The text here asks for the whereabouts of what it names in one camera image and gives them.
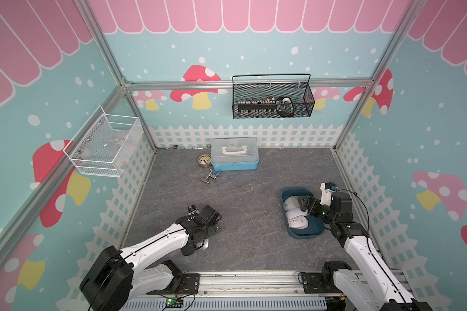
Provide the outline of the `white mouse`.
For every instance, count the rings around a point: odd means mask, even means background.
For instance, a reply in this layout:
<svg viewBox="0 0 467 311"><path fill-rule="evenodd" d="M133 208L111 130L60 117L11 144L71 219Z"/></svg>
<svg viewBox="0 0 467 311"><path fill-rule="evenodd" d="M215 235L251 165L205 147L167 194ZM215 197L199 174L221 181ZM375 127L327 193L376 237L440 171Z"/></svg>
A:
<svg viewBox="0 0 467 311"><path fill-rule="evenodd" d="M291 229L306 229L309 222L306 217L298 217L288 220L288 225Z"/></svg>
<svg viewBox="0 0 467 311"><path fill-rule="evenodd" d="M298 201L298 196L290 196L284 201L284 209L285 211L289 211L292 209L300 209L300 203Z"/></svg>
<svg viewBox="0 0 467 311"><path fill-rule="evenodd" d="M305 217L308 215L307 211L302 211L301 209L290 209L285 213L288 220L292 220L294 218Z"/></svg>

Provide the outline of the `silver mouse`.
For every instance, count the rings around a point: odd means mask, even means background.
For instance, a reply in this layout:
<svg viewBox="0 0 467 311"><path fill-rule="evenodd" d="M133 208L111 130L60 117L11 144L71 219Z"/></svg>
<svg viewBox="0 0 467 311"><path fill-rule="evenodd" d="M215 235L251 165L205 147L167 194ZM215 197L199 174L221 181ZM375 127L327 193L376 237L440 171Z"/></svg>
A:
<svg viewBox="0 0 467 311"><path fill-rule="evenodd" d="M197 248L197 250L207 250L209 246L209 239L205 239L202 241L202 244Z"/></svg>

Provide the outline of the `black mouse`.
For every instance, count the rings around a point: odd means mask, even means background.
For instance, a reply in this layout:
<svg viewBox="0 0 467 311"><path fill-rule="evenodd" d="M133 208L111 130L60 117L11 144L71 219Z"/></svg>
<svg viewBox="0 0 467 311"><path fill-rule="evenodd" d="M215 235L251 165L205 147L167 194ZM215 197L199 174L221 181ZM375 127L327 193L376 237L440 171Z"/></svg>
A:
<svg viewBox="0 0 467 311"><path fill-rule="evenodd" d="M194 254L196 249L197 249L196 245L193 242L188 242L180 250L181 250L183 256L190 256L190 255Z"/></svg>

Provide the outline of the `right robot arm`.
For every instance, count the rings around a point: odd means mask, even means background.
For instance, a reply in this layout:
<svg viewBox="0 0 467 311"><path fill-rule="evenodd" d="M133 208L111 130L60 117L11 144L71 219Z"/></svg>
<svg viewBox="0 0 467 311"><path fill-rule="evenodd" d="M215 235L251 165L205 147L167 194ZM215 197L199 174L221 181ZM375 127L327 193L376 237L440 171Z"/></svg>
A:
<svg viewBox="0 0 467 311"><path fill-rule="evenodd" d="M327 262L322 269L321 286L337 289L346 298L347 310L431 310L427 302L418 301L380 257L362 224L354 221L353 192L346 189L332 192L328 199L300 196L304 212L329 225L332 235L351 256L366 280L344 262Z"/></svg>

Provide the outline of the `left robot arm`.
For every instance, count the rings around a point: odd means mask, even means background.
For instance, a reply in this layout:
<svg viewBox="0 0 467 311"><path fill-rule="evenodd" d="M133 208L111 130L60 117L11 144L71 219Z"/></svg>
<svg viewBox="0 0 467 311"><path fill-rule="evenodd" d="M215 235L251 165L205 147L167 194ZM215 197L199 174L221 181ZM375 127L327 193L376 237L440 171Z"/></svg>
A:
<svg viewBox="0 0 467 311"><path fill-rule="evenodd" d="M170 260L158 260L180 250L184 256L205 249L208 240L219 233L222 216L211 206L190 206L162 232L121 250L109 246L102 250L81 281L79 289L90 310L120 310L124 304L149 292L179 293L183 273Z"/></svg>

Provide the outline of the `teal storage box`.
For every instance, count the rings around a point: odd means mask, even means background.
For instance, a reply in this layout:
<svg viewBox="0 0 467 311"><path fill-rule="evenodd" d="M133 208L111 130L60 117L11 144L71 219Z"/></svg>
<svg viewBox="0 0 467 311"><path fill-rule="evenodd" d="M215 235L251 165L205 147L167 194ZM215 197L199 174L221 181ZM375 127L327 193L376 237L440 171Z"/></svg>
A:
<svg viewBox="0 0 467 311"><path fill-rule="evenodd" d="M315 218L314 216L307 215L305 216L309 222L309 225L306 229L291 229L288 225L288 219L285 215L286 211L284 209L284 201L290 196L313 196L313 193L306 188L286 188L281 192L281 205L284 212L285 225L289 236L294 239L310 239L315 238L324 232L322 220Z"/></svg>

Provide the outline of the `blue box clear lid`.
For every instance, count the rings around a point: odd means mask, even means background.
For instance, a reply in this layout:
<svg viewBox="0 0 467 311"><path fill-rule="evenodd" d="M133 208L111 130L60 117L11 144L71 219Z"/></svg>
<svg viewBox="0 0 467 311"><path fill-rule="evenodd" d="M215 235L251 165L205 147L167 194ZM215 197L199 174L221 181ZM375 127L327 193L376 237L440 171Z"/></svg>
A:
<svg viewBox="0 0 467 311"><path fill-rule="evenodd" d="M215 171L255 170L259 163L256 138L230 137L211 141L211 164Z"/></svg>

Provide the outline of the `metal tap fitting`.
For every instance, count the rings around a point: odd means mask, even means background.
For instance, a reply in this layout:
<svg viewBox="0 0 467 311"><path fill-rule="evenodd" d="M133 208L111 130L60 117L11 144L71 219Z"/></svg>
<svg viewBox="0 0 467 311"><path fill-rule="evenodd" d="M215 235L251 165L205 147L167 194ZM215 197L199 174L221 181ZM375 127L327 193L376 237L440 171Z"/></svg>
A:
<svg viewBox="0 0 467 311"><path fill-rule="evenodd" d="M206 176L201 178L201 181L205 184L210 184L211 180L217 180L220 172L210 171Z"/></svg>

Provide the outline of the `green led circuit board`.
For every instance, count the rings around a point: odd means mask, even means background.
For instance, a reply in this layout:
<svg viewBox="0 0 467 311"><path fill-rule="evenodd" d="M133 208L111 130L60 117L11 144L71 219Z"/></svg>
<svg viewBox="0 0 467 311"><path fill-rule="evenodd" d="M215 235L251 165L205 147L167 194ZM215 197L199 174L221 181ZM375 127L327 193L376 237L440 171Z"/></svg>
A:
<svg viewBox="0 0 467 311"><path fill-rule="evenodd" d="M182 308L184 306L184 300L181 298L167 298L164 305L164 310L168 308Z"/></svg>

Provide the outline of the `socket set in basket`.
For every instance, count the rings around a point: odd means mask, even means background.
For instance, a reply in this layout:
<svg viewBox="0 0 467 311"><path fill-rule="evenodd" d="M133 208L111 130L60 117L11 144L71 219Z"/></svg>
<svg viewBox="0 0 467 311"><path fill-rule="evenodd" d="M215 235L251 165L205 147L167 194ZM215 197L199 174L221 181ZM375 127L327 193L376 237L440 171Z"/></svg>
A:
<svg viewBox="0 0 467 311"><path fill-rule="evenodd" d="M233 105L233 116L248 118L293 117L294 105L289 97L246 100Z"/></svg>

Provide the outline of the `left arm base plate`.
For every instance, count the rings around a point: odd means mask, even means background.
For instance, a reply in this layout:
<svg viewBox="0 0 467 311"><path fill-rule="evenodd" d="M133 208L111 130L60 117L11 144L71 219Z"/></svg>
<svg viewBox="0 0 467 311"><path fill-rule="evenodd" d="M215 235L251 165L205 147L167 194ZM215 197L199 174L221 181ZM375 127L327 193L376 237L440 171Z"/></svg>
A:
<svg viewBox="0 0 467 311"><path fill-rule="evenodd" d="M162 295L197 294L200 279L201 275L199 273L185 273L179 276L174 276L167 288L154 291L154 293Z"/></svg>

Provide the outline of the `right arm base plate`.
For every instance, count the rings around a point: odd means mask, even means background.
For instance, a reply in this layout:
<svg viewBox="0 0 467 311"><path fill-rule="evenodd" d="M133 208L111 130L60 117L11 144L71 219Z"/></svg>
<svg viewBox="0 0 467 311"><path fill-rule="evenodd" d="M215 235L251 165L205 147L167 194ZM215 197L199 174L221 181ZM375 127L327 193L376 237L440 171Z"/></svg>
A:
<svg viewBox="0 0 467 311"><path fill-rule="evenodd" d="M300 272L298 281L305 294L327 294L335 291L332 281L325 273Z"/></svg>

